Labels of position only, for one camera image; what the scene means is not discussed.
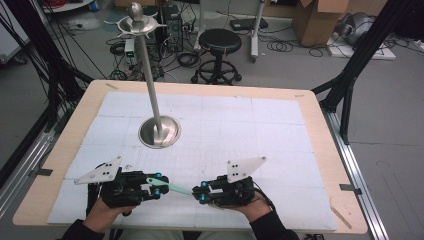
chair base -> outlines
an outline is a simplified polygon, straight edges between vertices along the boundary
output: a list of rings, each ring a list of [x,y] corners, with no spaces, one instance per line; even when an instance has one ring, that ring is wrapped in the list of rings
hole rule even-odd
[[[206,65],[210,63],[213,63],[213,68],[206,68]],[[228,84],[232,86],[233,81],[241,81],[242,76],[238,73],[236,67],[233,64],[228,61],[222,61],[218,64],[219,66],[217,66],[216,60],[210,60],[202,63],[196,70],[194,76],[191,78],[191,82],[198,83],[199,77],[203,79],[206,84],[214,85]],[[222,70],[222,64],[228,65],[230,69]]]

white paper sheet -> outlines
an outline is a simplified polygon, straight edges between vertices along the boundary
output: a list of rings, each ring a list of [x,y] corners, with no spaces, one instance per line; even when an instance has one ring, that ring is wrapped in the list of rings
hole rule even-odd
[[[170,183],[187,189],[225,175],[228,160],[266,156],[267,162],[252,177],[273,200],[284,225],[295,230],[336,229],[296,101],[164,94],[157,98],[161,115],[181,124],[180,139],[165,149],[144,146],[138,130],[153,116],[148,94],[108,93],[66,174],[49,223],[84,218],[87,186],[74,185],[73,180],[117,156],[122,157],[123,171],[161,172]],[[238,212],[200,205],[175,192],[143,202],[115,224],[250,229]]]

round metal base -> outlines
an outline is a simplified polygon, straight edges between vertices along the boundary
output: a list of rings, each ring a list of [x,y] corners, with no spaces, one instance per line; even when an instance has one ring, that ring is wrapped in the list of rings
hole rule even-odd
[[[158,132],[154,118],[145,121],[139,131],[140,141],[150,148],[166,148],[174,144],[181,133],[178,121],[170,116],[160,116],[162,131]]]

black sleeve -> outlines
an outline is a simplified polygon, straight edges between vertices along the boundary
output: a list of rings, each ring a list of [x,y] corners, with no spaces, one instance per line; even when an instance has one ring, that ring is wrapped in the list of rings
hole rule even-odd
[[[250,223],[257,240],[299,240],[295,232],[286,229],[274,211]]]
[[[66,230],[61,240],[102,240],[104,233],[97,233],[82,224],[82,220],[76,220]]]

black stool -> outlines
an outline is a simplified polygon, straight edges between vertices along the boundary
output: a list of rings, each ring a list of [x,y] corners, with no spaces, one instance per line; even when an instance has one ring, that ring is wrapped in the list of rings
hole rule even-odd
[[[199,44],[204,50],[215,56],[215,60],[202,63],[191,78],[192,83],[197,83],[199,76],[207,84],[227,83],[233,85],[233,80],[241,80],[241,75],[238,74],[236,67],[228,61],[222,61],[222,55],[228,55],[240,49],[241,39],[237,34],[226,29],[210,29],[200,35]],[[207,68],[206,65],[210,63],[213,63],[213,68]],[[230,68],[223,70],[222,64],[226,64]]]

